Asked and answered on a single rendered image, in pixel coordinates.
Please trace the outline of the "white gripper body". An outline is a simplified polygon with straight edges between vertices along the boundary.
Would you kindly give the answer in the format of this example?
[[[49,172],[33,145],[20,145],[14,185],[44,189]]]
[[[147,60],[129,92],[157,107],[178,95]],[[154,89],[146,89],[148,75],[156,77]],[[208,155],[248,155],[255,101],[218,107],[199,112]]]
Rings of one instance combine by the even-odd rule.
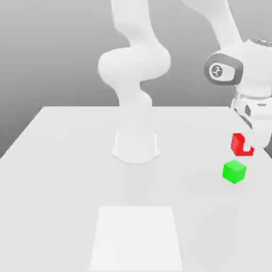
[[[272,135],[272,106],[245,105],[240,108],[230,106],[230,109],[235,111],[244,123],[237,132],[243,136],[252,135],[254,148],[267,147]]]

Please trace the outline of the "small red cube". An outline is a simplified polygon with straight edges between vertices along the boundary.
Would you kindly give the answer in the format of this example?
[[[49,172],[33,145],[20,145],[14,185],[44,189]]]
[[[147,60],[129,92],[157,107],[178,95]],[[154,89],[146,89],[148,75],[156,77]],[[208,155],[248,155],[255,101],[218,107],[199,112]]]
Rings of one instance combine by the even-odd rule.
[[[253,156],[254,148],[250,147],[248,151],[244,148],[245,137],[241,133],[233,133],[231,141],[231,149],[236,156]]]

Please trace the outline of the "small green cube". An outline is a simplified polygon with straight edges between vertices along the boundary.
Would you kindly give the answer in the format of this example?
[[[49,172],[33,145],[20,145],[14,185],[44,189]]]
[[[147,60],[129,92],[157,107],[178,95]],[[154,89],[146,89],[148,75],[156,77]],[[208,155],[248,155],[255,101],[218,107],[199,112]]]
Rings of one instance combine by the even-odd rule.
[[[246,171],[247,167],[243,163],[237,160],[231,160],[224,164],[222,177],[236,184],[245,178]]]

